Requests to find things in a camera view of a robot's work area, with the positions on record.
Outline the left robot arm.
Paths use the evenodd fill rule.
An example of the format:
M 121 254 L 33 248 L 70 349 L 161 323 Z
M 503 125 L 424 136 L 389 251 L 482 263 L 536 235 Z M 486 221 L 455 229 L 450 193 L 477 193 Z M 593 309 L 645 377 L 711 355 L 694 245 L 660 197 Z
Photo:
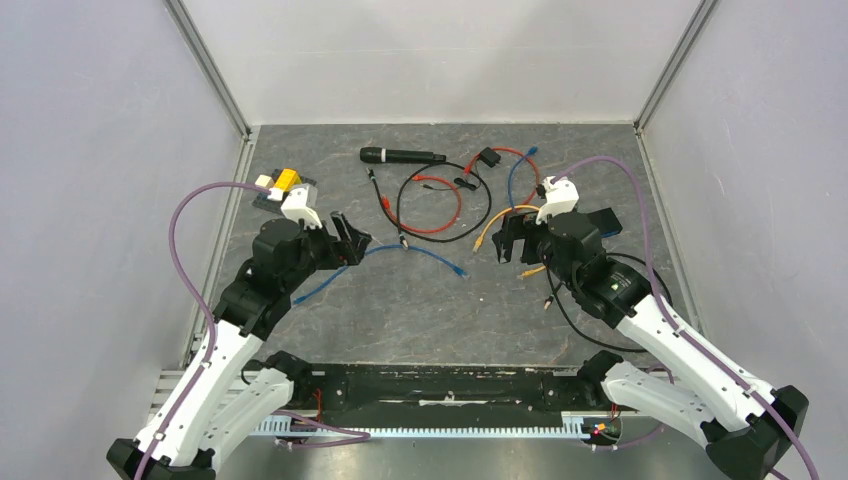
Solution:
M 307 364 L 294 357 L 262 368 L 232 401 L 236 376 L 291 310 L 292 294 L 315 272 L 360 263 L 372 240 L 346 217 L 279 218 L 262 225 L 252 255 L 224 289 L 211 329 L 177 386 L 132 439 L 117 439 L 107 461 L 122 479 L 213 479 L 223 463 L 274 410 L 301 408 L 314 393 Z

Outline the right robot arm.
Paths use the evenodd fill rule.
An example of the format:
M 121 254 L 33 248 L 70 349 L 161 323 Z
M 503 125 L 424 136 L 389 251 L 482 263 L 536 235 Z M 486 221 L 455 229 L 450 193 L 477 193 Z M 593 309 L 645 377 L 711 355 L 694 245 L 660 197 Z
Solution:
M 611 401 L 652 416 L 701 446 L 730 479 L 764 479 L 797 446 L 808 397 L 793 385 L 773 386 L 706 340 L 673 309 L 652 268 L 639 271 L 606 251 L 590 215 L 508 213 L 492 240 L 501 262 L 522 242 L 522 263 L 544 266 L 583 312 L 639 344 L 683 382 L 656 380 L 602 351 L 584 364 L 577 382 L 585 405 Z

